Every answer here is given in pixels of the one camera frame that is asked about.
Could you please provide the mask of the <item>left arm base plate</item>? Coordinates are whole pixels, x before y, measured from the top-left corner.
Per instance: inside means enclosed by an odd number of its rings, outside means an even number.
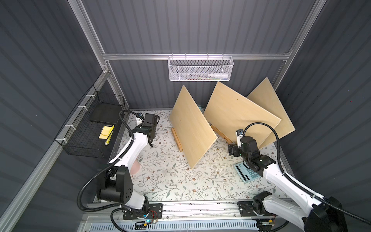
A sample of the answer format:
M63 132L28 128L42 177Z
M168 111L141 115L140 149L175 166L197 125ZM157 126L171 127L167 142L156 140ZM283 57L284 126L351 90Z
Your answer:
M163 204L144 204L142 209L124 209L123 220L161 219Z

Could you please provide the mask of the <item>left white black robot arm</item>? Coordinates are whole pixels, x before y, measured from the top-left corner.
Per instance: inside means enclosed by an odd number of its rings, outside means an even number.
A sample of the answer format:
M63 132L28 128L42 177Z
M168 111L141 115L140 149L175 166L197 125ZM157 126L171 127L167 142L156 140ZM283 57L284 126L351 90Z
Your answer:
M147 199L134 190L130 172L140 152L152 145L160 116L146 113L136 117L141 122L134 129L128 129L127 144L109 161L114 166L97 177L97 198L142 210Z

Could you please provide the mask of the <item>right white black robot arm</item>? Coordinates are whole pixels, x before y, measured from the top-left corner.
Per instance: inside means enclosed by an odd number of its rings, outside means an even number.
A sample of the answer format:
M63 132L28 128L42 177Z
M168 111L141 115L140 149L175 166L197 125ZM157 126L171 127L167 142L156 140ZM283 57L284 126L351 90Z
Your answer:
M243 167L275 184L294 204L281 200L268 191L254 196L251 205L257 216L277 215L304 232L346 232L348 230L341 203L333 197L326 199L285 173L277 161L262 155L255 139L240 137L228 146L229 155L242 157Z

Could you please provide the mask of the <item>plywood board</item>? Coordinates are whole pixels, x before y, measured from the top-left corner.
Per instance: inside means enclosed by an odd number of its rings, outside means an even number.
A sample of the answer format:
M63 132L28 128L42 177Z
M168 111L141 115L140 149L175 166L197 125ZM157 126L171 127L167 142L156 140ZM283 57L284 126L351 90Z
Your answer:
M194 168L217 140L217 135L185 86L180 90L170 121L188 165Z
M275 127L279 139L296 130L267 77L247 96L247 99L281 119Z
M215 85L204 117L233 143L237 142L236 131L251 123L262 122L275 128L281 122L279 117L221 82Z

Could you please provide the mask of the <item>wooden easel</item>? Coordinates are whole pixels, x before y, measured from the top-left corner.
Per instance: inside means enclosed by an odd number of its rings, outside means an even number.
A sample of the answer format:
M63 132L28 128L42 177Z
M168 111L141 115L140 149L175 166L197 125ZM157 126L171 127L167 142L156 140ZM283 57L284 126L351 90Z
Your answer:
M224 133L222 133L222 132L221 132L219 129L217 129L214 125L211 125L211 128L213 129L213 131L214 131L216 134L218 134L220 137L224 138L224 139L227 141L228 145L234 143L231 139L229 139L229 138L228 138Z
M179 138L177 136L177 133L176 133L175 129L174 128L171 128L171 131L172 131L173 137L175 139L175 142L177 144L177 147L178 147L179 151L180 152L183 152L183 147L182 147L182 145L180 143L180 140L179 140Z

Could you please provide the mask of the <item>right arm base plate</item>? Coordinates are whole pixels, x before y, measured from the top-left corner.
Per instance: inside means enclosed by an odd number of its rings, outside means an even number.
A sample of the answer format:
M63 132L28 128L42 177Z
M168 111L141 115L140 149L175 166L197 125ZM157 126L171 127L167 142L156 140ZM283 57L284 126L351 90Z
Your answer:
M256 212L253 201L238 201L237 206L242 217L274 217L272 213L266 211Z

